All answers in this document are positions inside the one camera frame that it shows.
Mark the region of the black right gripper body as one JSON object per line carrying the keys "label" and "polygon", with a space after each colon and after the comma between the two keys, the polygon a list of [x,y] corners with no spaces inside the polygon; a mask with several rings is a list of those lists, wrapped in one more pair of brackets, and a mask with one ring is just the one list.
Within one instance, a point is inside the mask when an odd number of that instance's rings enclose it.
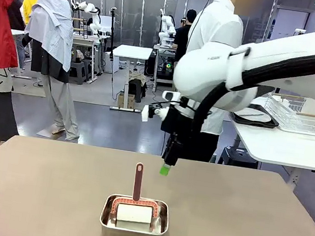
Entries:
{"label": "black right gripper body", "polygon": [[184,97],[177,101],[170,101],[167,115],[161,123],[161,130],[180,141],[188,141],[197,106],[196,101]]}

